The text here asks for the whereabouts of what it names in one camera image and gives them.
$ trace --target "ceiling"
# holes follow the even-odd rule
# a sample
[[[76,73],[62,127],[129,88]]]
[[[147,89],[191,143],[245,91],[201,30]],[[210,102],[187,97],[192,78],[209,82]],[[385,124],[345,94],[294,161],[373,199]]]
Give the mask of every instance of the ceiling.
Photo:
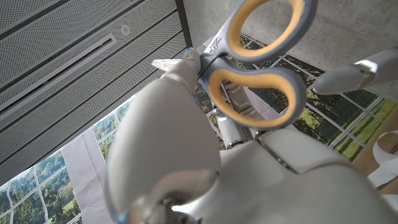
[[[187,46],[175,0],[1,0],[0,13],[0,185],[158,78],[153,59]]]

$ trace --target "tree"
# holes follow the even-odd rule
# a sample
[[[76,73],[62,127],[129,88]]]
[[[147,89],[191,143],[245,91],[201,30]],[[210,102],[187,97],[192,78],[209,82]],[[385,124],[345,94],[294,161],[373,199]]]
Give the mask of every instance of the tree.
[[[9,224],[10,223],[10,213],[0,218],[0,224]]]
[[[25,199],[14,210],[13,223],[43,224],[44,210],[37,192]]]
[[[7,190],[0,190],[0,214],[10,209],[10,203],[7,198]]]
[[[104,159],[108,158],[108,154],[109,154],[109,145],[107,145],[107,144],[102,144],[99,148],[101,149],[102,156],[104,157]]]

